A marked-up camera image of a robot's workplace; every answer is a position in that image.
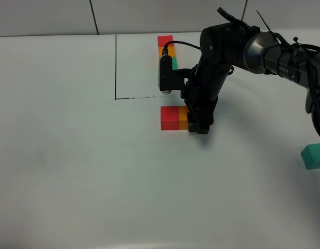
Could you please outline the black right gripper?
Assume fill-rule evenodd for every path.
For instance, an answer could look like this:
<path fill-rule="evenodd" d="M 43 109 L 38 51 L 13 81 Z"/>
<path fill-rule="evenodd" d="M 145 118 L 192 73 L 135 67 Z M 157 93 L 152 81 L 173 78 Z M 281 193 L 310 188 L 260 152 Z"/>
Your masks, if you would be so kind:
<path fill-rule="evenodd" d="M 228 74 L 228 64 L 199 64 L 193 68 L 183 95 L 190 110 L 189 132 L 208 134 L 214 123 L 218 94 Z"/>

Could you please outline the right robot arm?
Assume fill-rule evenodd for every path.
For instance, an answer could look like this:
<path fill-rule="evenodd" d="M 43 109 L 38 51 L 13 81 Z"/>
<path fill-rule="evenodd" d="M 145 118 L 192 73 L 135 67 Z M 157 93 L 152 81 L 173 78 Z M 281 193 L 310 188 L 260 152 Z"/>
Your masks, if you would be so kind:
<path fill-rule="evenodd" d="M 219 92 L 233 67 L 254 74 L 277 75 L 307 89 L 305 110 L 320 136 L 320 47 L 261 31 L 218 9 L 226 24 L 204 29 L 201 57 L 181 96 L 189 109 L 188 130 L 207 134 L 214 121 Z"/>

